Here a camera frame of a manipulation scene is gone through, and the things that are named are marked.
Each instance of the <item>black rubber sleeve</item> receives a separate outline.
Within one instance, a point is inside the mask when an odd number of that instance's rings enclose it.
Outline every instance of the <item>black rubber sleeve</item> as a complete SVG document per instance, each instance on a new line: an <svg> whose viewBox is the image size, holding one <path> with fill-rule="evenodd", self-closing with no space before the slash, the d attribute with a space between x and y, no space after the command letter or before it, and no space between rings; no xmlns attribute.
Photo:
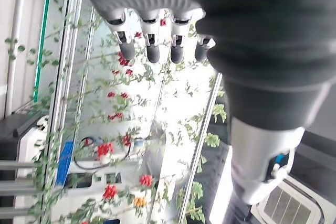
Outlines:
<svg viewBox="0 0 336 224"><path fill-rule="evenodd" d="M336 0L196 0L230 112L270 130L307 126L336 75Z"/></svg>

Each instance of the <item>robotic arm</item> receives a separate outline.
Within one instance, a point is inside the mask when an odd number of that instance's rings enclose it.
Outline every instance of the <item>robotic arm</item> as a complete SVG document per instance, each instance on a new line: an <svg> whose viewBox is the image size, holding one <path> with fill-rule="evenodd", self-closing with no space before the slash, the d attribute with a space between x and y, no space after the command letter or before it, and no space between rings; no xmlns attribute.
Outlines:
<svg viewBox="0 0 336 224"><path fill-rule="evenodd" d="M195 56L203 60L207 55L225 78L234 191L255 204L287 176L295 147L336 76L336 0L91 1L106 20L114 20L113 10L122 7L140 16L170 8L175 17L171 58L176 63L183 50L179 25L188 23L183 15L201 6L206 16L196 24L202 37ZM154 42L155 47L156 31L146 27L146 20L142 17L146 45ZM114 31L123 34L121 28ZM209 49L211 38L216 46ZM120 45L125 42L121 36Z"/></svg>

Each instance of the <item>window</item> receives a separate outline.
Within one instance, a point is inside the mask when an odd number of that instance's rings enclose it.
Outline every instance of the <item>window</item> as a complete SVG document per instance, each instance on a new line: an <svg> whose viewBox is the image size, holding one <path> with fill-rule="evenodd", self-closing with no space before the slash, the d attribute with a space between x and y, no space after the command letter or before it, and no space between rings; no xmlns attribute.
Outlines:
<svg viewBox="0 0 336 224"><path fill-rule="evenodd" d="M109 173L106 174L106 183L107 184L120 184L121 175L120 173Z"/></svg>
<svg viewBox="0 0 336 224"><path fill-rule="evenodd" d="M66 188L88 188L92 185L92 173L69 173L64 183Z"/></svg>

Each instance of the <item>vent grille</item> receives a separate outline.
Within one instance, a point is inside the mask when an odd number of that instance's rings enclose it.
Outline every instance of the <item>vent grille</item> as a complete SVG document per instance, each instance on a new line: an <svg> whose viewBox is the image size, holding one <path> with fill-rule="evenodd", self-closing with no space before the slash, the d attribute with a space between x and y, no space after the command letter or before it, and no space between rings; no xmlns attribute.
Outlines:
<svg viewBox="0 0 336 224"><path fill-rule="evenodd" d="M306 224L311 213L307 207L279 187L270 193L264 212L276 224Z"/></svg>

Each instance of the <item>white pipe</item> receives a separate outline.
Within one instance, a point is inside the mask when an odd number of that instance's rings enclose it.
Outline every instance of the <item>white pipe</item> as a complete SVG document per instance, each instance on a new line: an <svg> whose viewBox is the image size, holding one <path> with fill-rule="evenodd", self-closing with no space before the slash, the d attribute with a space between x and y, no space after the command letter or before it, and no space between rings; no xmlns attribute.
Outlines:
<svg viewBox="0 0 336 224"><path fill-rule="evenodd" d="M16 0L14 17L13 17L13 27L12 27L12 43L11 49L13 50L13 55L17 57L18 43L14 43L14 39L19 40L20 28L22 21L22 13L24 7L24 0ZM8 60L8 78L7 78L7 96L6 96L6 110L5 117L11 115L13 107L13 93L14 93L14 80L15 80L15 68L16 59Z"/></svg>

